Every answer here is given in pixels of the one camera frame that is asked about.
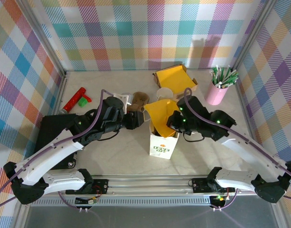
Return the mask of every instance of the colorful plaid backdrop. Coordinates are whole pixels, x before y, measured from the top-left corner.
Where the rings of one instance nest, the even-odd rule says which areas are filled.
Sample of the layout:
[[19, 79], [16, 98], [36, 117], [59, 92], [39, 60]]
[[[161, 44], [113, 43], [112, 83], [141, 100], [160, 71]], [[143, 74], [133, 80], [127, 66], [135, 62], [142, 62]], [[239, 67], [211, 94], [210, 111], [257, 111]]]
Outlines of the colorful plaid backdrop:
[[[6, 162], [33, 152], [42, 116], [51, 113], [61, 76], [14, 0], [0, 1], [0, 187]], [[8, 186], [0, 203], [13, 197]], [[8, 228], [16, 200], [0, 208]]]
[[240, 55], [240, 53], [241, 53], [241, 50], [242, 50], [242, 48], [244, 47], [244, 45], [245, 45], [247, 39], [249, 38], [249, 35], [250, 35], [250, 33], [252, 32], [252, 30], [253, 30], [253, 28], [254, 28], [254, 26], [255, 26], [255, 24], [256, 24], [256, 20], [257, 20], [257, 18], [259, 17], [259, 15], [260, 15], [260, 13], [261, 13], [263, 7], [264, 7], [264, 4], [265, 4], [266, 2], [267, 2], [267, 0], [260, 0], [259, 4], [258, 4], [258, 6], [257, 6], [257, 9], [256, 9], [255, 13], [254, 13], [253, 16], [252, 16], [252, 19], [251, 19], [251, 21], [250, 21], [250, 24], [248, 25], [247, 29], [245, 30], [244, 35], [242, 36], [242, 38], [241, 38], [241, 40], [240, 40], [240, 43], [239, 43], [239, 45], [238, 45], [238, 48], [237, 48], [237, 50], [235, 51], [234, 57], [233, 57], [233, 59], [232, 59], [232, 61], [231, 61], [231, 64], [230, 64], [231, 66], [234, 65], [235, 61], [236, 61], [237, 58], [239, 57], [239, 55]]
[[258, 142], [291, 160], [291, 0], [277, 2], [239, 73]]
[[68, 70], [160, 69], [176, 62], [189, 68], [228, 65], [263, 4], [259, 0], [29, 3]]

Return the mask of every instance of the yellow paper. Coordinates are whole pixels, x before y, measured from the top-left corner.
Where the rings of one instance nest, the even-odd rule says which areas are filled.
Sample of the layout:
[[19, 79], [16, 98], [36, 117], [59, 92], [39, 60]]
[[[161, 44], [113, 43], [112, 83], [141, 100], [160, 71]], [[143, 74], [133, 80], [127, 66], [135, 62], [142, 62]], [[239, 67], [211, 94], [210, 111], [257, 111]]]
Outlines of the yellow paper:
[[166, 123], [174, 111], [179, 111], [176, 102], [164, 99], [144, 106], [144, 109], [149, 113], [157, 132], [164, 138], [173, 136], [175, 130], [167, 127]]
[[182, 65], [156, 72], [161, 87], [169, 88], [174, 94], [182, 93], [187, 87], [192, 88], [195, 83], [182, 68]]

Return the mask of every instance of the red and green toy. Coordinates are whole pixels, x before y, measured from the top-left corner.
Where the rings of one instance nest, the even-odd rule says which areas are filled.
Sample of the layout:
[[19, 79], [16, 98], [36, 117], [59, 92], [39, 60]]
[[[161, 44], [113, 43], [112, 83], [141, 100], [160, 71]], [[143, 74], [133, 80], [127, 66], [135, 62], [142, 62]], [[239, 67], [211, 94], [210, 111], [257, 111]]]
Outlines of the red and green toy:
[[81, 99], [78, 102], [80, 107], [84, 107], [87, 103], [91, 102], [91, 98], [86, 96], [85, 94], [82, 95]]

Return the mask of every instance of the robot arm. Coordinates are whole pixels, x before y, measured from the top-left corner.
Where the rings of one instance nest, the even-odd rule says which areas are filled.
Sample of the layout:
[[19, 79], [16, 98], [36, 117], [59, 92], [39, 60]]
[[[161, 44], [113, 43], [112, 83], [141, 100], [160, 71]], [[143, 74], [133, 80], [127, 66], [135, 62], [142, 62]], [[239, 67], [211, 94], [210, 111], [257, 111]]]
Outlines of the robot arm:
[[[14, 195], [22, 204], [29, 204], [39, 199], [44, 194], [62, 190], [81, 190], [88, 192], [93, 179], [86, 169], [50, 170], [68, 155], [83, 149], [90, 142], [100, 140], [104, 133], [119, 132], [121, 128], [135, 129], [139, 127], [144, 116], [141, 112], [128, 112], [124, 114], [123, 102], [116, 97], [108, 97], [103, 100], [99, 118], [93, 128], [86, 134], [61, 144], [57, 142], [78, 135], [87, 129], [97, 115], [97, 109], [88, 111], [84, 115], [78, 115], [67, 128], [64, 129], [52, 142], [43, 147], [31, 157], [20, 163], [8, 162], [4, 165], [4, 171], [10, 179], [20, 169], [23, 171], [11, 182]], [[46, 148], [52, 147], [35, 159], [29, 166], [26, 163], [36, 157]]]
[[[168, 127], [180, 132], [191, 135], [192, 132], [199, 132], [203, 137], [208, 137], [236, 152], [242, 159], [253, 167], [253, 171], [230, 171], [221, 167], [215, 167], [208, 175], [208, 184], [214, 188], [219, 185], [222, 188], [239, 188], [251, 190], [264, 200], [276, 203], [288, 189], [291, 176], [281, 166], [287, 167], [291, 172], [291, 161], [284, 162], [272, 156], [278, 165], [269, 160], [254, 147], [269, 154], [255, 140], [248, 138], [240, 130], [235, 120], [223, 111], [216, 110], [209, 113], [195, 96], [188, 96], [188, 103], [192, 109], [207, 120], [221, 124], [231, 129], [209, 124], [197, 118], [187, 107], [182, 98], [177, 102], [180, 112], [175, 111], [168, 119]], [[239, 132], [242, 137], [238, 137], [233, 132]]]

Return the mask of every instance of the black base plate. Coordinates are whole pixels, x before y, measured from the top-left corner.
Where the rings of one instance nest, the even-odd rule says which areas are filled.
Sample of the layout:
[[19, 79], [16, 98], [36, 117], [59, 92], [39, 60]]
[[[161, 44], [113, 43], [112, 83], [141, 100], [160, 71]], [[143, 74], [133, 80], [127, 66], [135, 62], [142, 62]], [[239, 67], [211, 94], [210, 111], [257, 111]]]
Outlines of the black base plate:
[[[216, 192], [207, 184], [206, 178], [193, 178], [192, 181], [193, 193], [211, 193]], [[216, 185], [217, 193], [227, 193], [227, 188], [221, 188], [219, 185]], [[235, 192], [235, 188], [229, 188], [229, 192]]]
[[225, 200], [220, 201], [219, 199], [216, 199], [216, 196], [210, 196], [210, 202], [215, 207], [224, 207], [225, 206]]
[[100, 190], [100, 194], [104, 195], [107, 193], [108, 189], [108, 179], [94, 179], [92, 184], [92, 188], [88, 193], [82, 193], [80, 190], [66, 190], [65, 193], [67, 195], [97, 195], [97, 190]]

